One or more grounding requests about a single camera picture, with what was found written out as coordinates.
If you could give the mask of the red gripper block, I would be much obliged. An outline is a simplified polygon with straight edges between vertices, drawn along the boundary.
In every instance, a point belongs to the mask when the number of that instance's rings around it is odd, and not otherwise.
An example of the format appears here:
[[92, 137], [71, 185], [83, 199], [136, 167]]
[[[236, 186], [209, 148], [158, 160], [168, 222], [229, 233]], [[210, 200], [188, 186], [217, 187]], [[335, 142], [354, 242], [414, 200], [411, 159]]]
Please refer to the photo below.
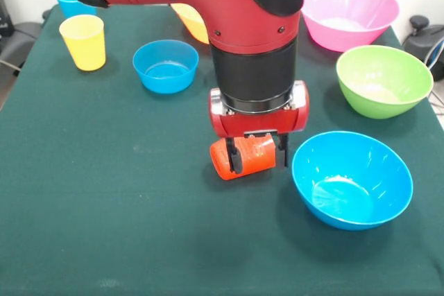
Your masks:
[[262, 114], [242, 114], [230, 110], [222, 100], [220, 89], [214, 88], [209, 95], [209, 116], [216, 135], [226, 138], [226, 150], [230, 171], [242, 172], [240, 151], [235, 146], [234, 138], [249, 135], [278, 134], [275, 151], [276, 166], [287, 168], [289, 165], [289, 135], [305, 129], [309, 118], [309, 92], [305, 82], [294, 82], [289, 102], [280, 109]]

